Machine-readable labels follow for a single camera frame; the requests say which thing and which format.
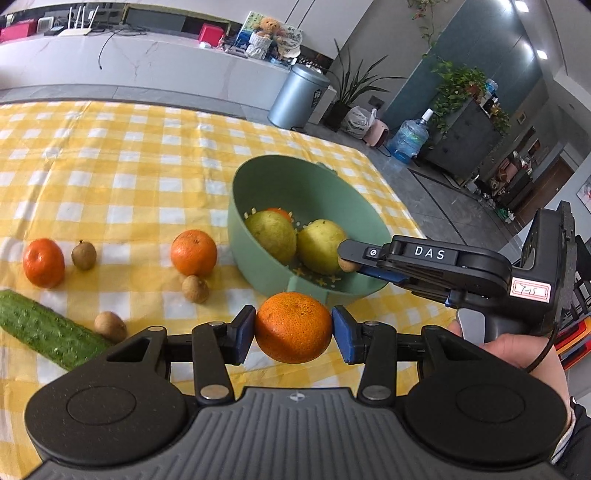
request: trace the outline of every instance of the pink stool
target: pink stool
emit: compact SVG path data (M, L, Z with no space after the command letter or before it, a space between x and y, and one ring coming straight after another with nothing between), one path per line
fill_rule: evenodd
M363 137L363 141L370 147L379 147L385 142L388 132L388 126L381 120L376 119Z

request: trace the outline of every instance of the red box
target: red box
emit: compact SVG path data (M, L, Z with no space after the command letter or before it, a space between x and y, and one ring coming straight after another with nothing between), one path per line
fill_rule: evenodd
M224 29L216 25L204 23L199 32L199 41L209 43L213 48L216 48L224 35Z
M0 30L0 42L26 38L37 33L37 20L25 20Z

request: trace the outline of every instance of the human hand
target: human hand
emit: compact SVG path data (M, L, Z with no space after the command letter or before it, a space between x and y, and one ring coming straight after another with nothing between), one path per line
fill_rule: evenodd
M450 324L448 330L457 336L462 336L462 328L457 320ZM514 367L526 368L536 359L546 343L548 343L546 337L504 333L496 340L480 345L480 347ZM567 412L570 412L569 387L554 346L531 375L553 388L564 401Z

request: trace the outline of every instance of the door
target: door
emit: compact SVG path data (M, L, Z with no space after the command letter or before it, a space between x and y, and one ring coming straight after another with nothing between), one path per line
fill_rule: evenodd
M558 161L543 172L534 183L534 189L519 206L515 215L521 226L525 226L534 219L538 208L548 205L554 195L564 186L573 174L573 170L559 157Z

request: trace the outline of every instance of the orange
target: orange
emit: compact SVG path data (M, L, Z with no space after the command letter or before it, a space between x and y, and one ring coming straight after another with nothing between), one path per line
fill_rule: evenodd
M59 285L66 275L64 254L53 240L33 240L22 255L22 267L29 281L41 288Z
M255 337L273 360L302 364L326 350L332 338L332 320L319 301L296 292L278 293L259 309Z
M282 208L268 208L267 211L268 212L276 212L276 213L279 213L279 215L281 215L283 218L285 218L289 223L292 223L293 222L293 218L290 217L290 214L287 213Z
M216 266L216 244L201 230L187 230L174 239L170 260L183 275L207 277Z

